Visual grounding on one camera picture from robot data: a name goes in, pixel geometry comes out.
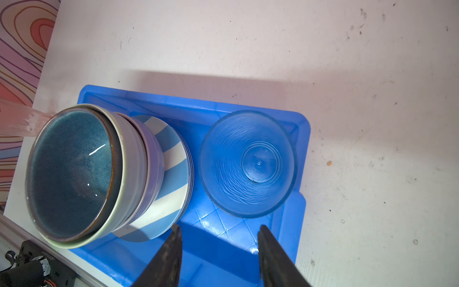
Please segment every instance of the pink plastic object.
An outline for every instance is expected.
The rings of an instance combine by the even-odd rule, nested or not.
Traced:
[[[0,135],[38,136],[50,118],[49,114],[0,98]]]

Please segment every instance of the teal ceramic bowl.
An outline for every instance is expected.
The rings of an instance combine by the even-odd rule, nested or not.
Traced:
[[[56,242],[94,234],[113,210],[122,170],[120,140],[105,116],[85,107],[56,114],[35,140],[26,173],[39,232]]]

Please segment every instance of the stack of bowls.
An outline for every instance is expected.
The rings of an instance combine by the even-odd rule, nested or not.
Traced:
[[[56,114],[35,140],[27,207],[46,241],[77,248],[139,218],[163,177],[161,147],[140,121],[76,105]]]

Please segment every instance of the bowl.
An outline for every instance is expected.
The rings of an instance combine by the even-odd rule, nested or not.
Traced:
[[[35,226],[57,242],[94,233],[115,205],[121,173],[120,142],[107,118],[82,107],[56,114],[28,162],[26,198]]]
[[[145,211],[150,207],[151,203],[158,196],[159,190],[162,186],[162,180],[164,178],[164,155],[162,153],[161,146],[158,140],[141,121],[131,118],[122,113],[116,113],[119,116],[125,118],[131,123],[131,125],[137,130],[142,139],[142,143],[146,148],[146,184],[143,194],[140,198],[139,204],[133,211],[133,213],[126,219],[126,221],[120,225],[121,227],[138,219]]]
[[[202,141],[199,173],[212,202],[237,217],[256,218],[276,210],[297,177],[297,152],[289,133],[257,111],[230,113]]]
[[[123,117],[99,106],[81,104],[75,107],[84,107],[97,111],[110,121],[120,141],[123,162],[118,197],[108,218],[96,232],[70,242],[58,242],[41,233],[50,245],[66,249],[86,245],[111,233],[122,225],[139,204],[146,183],[146,151],[142,144],[142,139],[135,128]]]

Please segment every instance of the stack of plates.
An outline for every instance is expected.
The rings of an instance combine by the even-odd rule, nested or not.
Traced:
[[[156,200],[134,222],[114,235],[131,242],[156,238],[172,227],[185,212],[193,191],[193,162],[183,138],[164,121],[151,116],[134,116],[156,136],[164,155],[164,180]]]

